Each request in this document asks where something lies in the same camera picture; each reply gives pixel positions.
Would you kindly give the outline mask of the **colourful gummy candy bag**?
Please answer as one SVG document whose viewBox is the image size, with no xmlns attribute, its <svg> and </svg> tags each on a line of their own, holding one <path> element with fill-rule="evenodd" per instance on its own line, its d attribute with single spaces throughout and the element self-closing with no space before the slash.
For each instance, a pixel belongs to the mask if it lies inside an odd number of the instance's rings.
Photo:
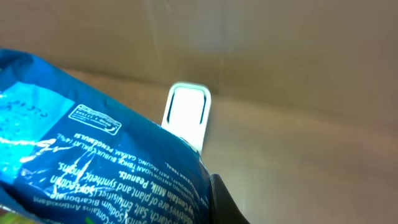
<svg viewBox="0 0 398 224">
<path fill-rule="evenodd" d="M 0 224 L 39 224 L 39 222 L 14 213 L 8 208 L 1 207 Z"/>
</svg>

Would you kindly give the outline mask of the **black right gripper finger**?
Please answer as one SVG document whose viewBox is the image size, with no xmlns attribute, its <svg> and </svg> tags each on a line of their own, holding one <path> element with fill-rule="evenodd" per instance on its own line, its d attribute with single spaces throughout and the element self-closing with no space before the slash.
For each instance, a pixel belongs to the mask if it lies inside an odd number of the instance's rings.
<svg viewBox="0 0 398 224">
<path fill-rule="evenodd" d="M 249 224 L 239 211 L 219 174 L 210 175 L 210 223 Z"/>
</svg>

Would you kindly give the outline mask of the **blue snack wrapper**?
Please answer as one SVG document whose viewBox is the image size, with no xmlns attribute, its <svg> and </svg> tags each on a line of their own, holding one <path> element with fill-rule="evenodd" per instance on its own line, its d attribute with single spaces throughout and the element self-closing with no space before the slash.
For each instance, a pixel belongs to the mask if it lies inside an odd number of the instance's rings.
<svg viewBox="0 0 398 224">
<path fill-rule="evenodd" d="M 1 50 L 1 205 L 42 223 L 209 223 L 182 139 L 45 60 Z"/>
</svg>

